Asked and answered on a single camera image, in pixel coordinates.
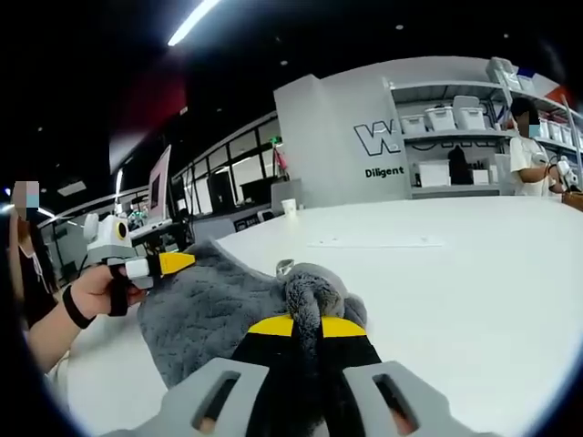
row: tabletop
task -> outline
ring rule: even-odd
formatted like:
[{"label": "tabletop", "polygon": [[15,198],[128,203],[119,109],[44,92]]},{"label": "tabletop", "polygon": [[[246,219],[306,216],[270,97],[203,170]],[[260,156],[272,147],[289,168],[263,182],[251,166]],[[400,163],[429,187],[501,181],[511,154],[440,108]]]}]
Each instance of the tabletop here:
[{"label": "tabletop", "polygon": [[[313,208],[220,244],[268,274],[280,259],[334,271],[363,299],[379,356],[441,391],[454,417],[477,432],[523,435],[577,368],[583,215],[557,202],[440,198]],[[83,334],[67,384],[81,424],[99,433],[155,414],[166,389],[135,313],[102,318]]]}]

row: gray fluffy blanket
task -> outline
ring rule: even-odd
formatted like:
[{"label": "gray fluffy blanket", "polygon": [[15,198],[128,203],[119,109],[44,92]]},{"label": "gray fluffy blanket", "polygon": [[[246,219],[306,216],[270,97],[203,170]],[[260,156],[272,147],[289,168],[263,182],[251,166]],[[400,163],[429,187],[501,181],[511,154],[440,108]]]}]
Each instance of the gray fluffy blanket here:
[{"label": "gray fluffy blanket", "polygon": [[321,315],[365,326],[362,301],[323,267],[283,262],[271,277],[214,241],[187,252],[195,264],[163,279],[138,309],[142,334],[169,388],[215,357],[230,358],[249,327],[268,317],[289,312],[309,330]]}]

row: paper on table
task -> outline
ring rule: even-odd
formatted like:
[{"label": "paper on table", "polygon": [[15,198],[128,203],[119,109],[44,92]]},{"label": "paper on table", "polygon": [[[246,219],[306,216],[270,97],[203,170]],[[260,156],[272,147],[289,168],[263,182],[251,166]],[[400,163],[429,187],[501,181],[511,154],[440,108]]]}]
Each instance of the paper on table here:
[{"label": "paper on table", "polygon": [[431,236],[326,236],[308,243],[309,248],[337,249],[399,249],[399,248],[436,248],[444,246],[441,239]]}]

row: ceiling light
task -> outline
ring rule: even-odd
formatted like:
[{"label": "ceiling light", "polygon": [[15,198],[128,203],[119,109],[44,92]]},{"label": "ceiling light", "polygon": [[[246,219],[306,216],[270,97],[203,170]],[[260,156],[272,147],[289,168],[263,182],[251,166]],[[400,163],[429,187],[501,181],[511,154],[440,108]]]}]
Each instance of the ceiling light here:
[{"label": "ceiling light", "polygon": [[52,212],[50,212],[50,211],[47,211],[46,209],[39,208],[39,209],[38,209],[38,212],[40,212],[41,214],[44,214],[44,215],[46,215],[47,217],[50,217],[50,218],[52,218],[52,219],[54,219],[54,218],[56,217],[56,215],[55,215],[55,214],[53,214],[53,213],[52,213]]},{"label": "ceiling light", "polygon": [[83,191],[84,189],[87,189],[85,183],[82,180],[78,180],[73,184],[69,184],[65,187],[59,188],[57,192],[61,196],[70,196],[71,194],[78,193],[79,191]]},{"label": "ceiling light", "polygon": [[118,177],[116,178],[116,198],[119,197],[119,191],[121,190],[121,179],[124,177],[124,170],[120,168],[118,171]]},{"label": "ceiling light", "polygon": [[202,0],[189,17],[180,25],[179,30],[168,41],[169,46],[175,46],[190,32],[192,27],[197,24],[203,16],[210,12],[210,9],[215,7],[220,0]]},{"label": "ceiling light", "polygon": [[[249,161],[251,158],[252,158],[252,157],[248,157],[248,158],[242,159],[241,161],[239,161],[239,162],[236,162],[236,163],[235,163],[235,164],[233,164],[232,166],[233,166],[233,167],[235,167],[235,166],[238,166],[239,164],[241,164],[241,163],[243,163],[243,162],[245,162],[245,161]],[[229,168],[228,168],[228,167],[223,167],[222,169],[220,169],[220,170],[219,170],[219,171],[217,171],[216,173],[224,173],[225,171],[229,171]]]}]

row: small white cup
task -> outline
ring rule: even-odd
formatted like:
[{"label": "small white cup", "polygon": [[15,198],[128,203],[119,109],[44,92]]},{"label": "small white cup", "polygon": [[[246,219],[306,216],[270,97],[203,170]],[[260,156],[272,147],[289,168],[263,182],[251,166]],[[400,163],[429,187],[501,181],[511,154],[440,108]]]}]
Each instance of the small white cup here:
[{"label": "small white cup", "polygon": [[281,201],[281,205],[283,206],[283,212],[287,217],[296,216],[295,198],[286,198]]}]

